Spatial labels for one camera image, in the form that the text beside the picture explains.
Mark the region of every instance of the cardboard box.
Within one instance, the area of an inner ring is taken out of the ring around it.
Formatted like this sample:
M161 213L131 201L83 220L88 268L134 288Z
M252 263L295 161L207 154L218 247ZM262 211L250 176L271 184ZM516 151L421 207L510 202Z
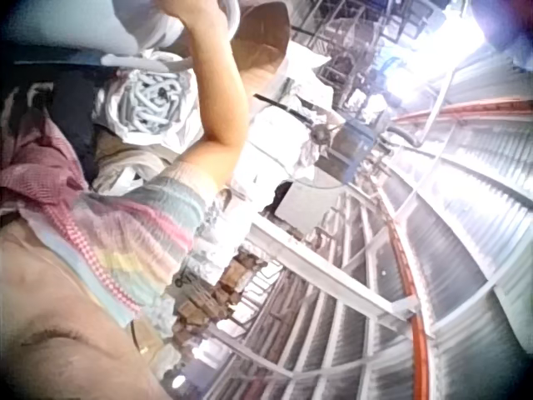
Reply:
M274 78L290 38L291 22L285 3L267 2L242 9L232 49L248 96L260 93Z

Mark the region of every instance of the corrugated metal wall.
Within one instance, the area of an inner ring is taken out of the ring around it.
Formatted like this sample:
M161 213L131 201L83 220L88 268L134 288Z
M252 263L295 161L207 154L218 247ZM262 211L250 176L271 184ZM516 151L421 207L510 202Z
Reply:
M449 100L533 96L531 74L499 55L481 60L456 74ZM406 186L420 185L406 232L436 318L440 398L505 398L533 354L533 127L460 122L430 171L455 123L433 129L440 144L432 133L420 150L402 148L384 189L398 209ZM376 398L387 387L377 379ZM395 398L410 397L403 388Z
M433 82L439 90L440 83ZM447 100L470 102L533 94L533 76L488 47L466 60ZM429 109L428 92L405 104L407 112ZM533 354L533 128L531 121L437 122L421 149L402 147L389 161L394 173L383 189L397 211L420 265L434 318L432 331L438 399L504 398ZM351 200L353 257L365 245L359 204ZM407 201L409 207L402 204ZM373 235L383 229L370 213ZM335 264L341 266L342 248ZM389 301L404 297L391 245L376 250L376 290ZM351 272L368 284L366 263ZM321 369L336 301L325 296L303 371ZM311 325L315 299L305 311L285 364L293 369ZM332 367L364 357L368 320L339 308L339 332ZM325 379L274 385L268 398L410 399L413 396L412 345L376 326L374 353L387 357L362 363Z

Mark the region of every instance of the white metal beam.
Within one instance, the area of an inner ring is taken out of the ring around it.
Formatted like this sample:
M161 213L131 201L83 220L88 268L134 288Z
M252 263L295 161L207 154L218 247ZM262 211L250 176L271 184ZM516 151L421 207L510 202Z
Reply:
M329 216L330 216L330 213L327 212L325 214L324 219L322 220L322 225L324 228L327 228L327 224L329 222ZM286 360L289 358L289 354L291 352L292 346L294 345L296 337L298 336L298 333L300 332L301 323L303 321L303 318L306 315L307 309L311 306L312 300L315 298L315 296L318 296L318 294L316 294L316 291L313 291L313 289L315 289L315 287L312 286L311 284L307 286L304 301L302 302L300 309L298 310L298 314L296 315L296 320L294 324L292 325L289 338L287 339L285 343L285 347L283 348L283 352L281 352L280 359L277 362L277 365L281 367L285 365ZM263 391L263 394L261 396L262 400L267 400L270 397L271 392L274 389L274 386L275 386L275 382L273 381L269 382L266 385L266 388Z
M346 195L344 198L345 206L344 206L344 238L342 243L342 263L345 264L350 259L350 247L351 247L351 199L350 196ZM324 354L324 358L322 360L322 368L328 368L331 367L333 364L333 356L335 355L335 349L339 338L339 333L341 331L341 322L342 322L342 314L343 314L343 308L345 307L344 304L340 301L336 301L335 304L335 312L333 314L333 321L331 323L331 329L329 338L327 339L327 346L326 346L326 352ZM326 388L326 381L327 379L325 377L320 377L318 380L318 383L316 384L315 392L313 393L312 400L320 400L322 399L322 395L324 394L324 389Z
M451 135L453 135L453 132L455 131L456 126L457 126L457 123L454 123L451 126L451 129L448 132L448 136L446 140L444 141L444 144L442 145L441 150L433 156L434 159L432 160L431 165L429 166L429 168L427 168L426 172L424 173L420 181L416 183L415 186L412 187L411 193L409 193L409 196L407 196L406 200L403 202L400 208L398 208L398 211L392 214L393 218L395 219L401 218L402 221L406 220L408 212L411 210L412 205L415 203L416 194L418 193L421 186L426 182L428 177L433 173L433 171L436 169L437 165L439 164L439 159L441 158L442 153L446 150L446 146L448 145L448 142L450 141Z
M433 152L427 152L424 150L420 150L419 148L409 146L403 146L403 148L405 150L409 150L410 152L419 153L430 157L436 157L436 154L434 154ZM445 154L441 155L441 160L444 160L445 162L451 165L454 165L473 175L485 179L489 183L501 188L504 192L509 193L512 197L516 198L526 207L533 208L533 193L521 187L518 187L513 182L510 182L508 179L499 176L496 173L493 173L487 168L480 167L479 165L473 165L472 163L465 163L458 157L448 156Z
M256 215L248 240L313 286L380 324L405 334L407 322L391 302L320 257L279 227Z
M337 205L336 205L337 207L339 207L339 203L338 203L339 201L340 201L340 198L337 200ZM338 212L335 213L334 218L335 219L333 223L333 233L336 236L337 230L339 228L339 220L340 220ZM332 263L333 260L335 259L337 241L331 240L329 245L330 245L330 248L329 248L327 259L330 263ZM323 291L321 291L318 294L318 300L316 300L316 306L313 311L313 316L311 318L311 324L309 325L309 328L307 329L306 338L304 340L303 345L301 346L300 354L298 354L298 359L296 360L296 365L294 367L295 373L300 372L306 363L307 356L309 355L309 350L311 349L311 344L316 335L316 331L318 330L318 323L320 321L320 316L322 314L322 309L324 308L325 301L326 301L326 294ZM294 391L294 387L295 387L295 382L294 381L290 382L287 385L281 400L289 400L292 396L292 392Z
M366 208L361 208L361 220L363 228L363 236L365 243L370 243L372 240L372 230L370 222L368 221L368 211ZM377 290L377 262L376 252L366 251L366 284L368 287ZM363 357L368 358L374 354L374 338L376 337L376 323L370 318L366 320L365 326L365 341L363 348ZM370 387L371 366L365 365L361 371L361 378L359 380L359 388L357 390L357 400L365 400L368 398L368 390Z
M233 337L218 329L215 325L210 325L206 332L216 340L224 343L228 346L235 354L252 360L254 363L261 365L262 367L273 371L283 377L292 378L292 372L286 370L283 367L280 367L272 361L268 361L266 358L261 357L258 354L255 354L249 347L246 347L244 344L238 342Z
M369 210L371 210L373 213L376 212L376 204L374 201L366 194L364 193L360 188L358 188L353 183L348 183L345 186L346 194L352 196L355 198L360 204L367 207Z

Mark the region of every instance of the light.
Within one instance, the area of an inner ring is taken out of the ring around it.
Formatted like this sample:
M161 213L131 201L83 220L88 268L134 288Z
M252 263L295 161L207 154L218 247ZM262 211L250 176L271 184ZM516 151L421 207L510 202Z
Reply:
M178 389L185 382L185 377L183 375L178 375L172 381L172 389Z
M422 81L438 78L483 44L485 36L474 19L447 13L442 27L413 54L407 68Z
M410 101L416 96L416 89L422 84L414 74L405 70L397 69L387 79L386 88L389 92L403 101Z
M198 360L198 359L202 358L203 351L200 348L195 347L195 348L192 349L192 355L194 356L194 358L196 360Z
M380 94L373 94L368 98L368 104L366 105L366 110L372 114L378 114L386 110L386 101L385 98Z
M428 36L418 51L408 57L404 68L387 79L387 90L404 101L414 98L427 81L444 75L483 44L483 31L473 18L447 12L439 30Z

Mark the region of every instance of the person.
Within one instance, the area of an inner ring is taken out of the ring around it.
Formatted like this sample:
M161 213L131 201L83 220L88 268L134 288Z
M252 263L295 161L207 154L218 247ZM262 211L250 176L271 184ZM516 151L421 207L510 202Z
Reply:
M124 327L191 248L247 135L247 96L217 0L158 0L190 33L205 134L122 197L89 192L46 113L2 132L2 374L23 398L168 398Z

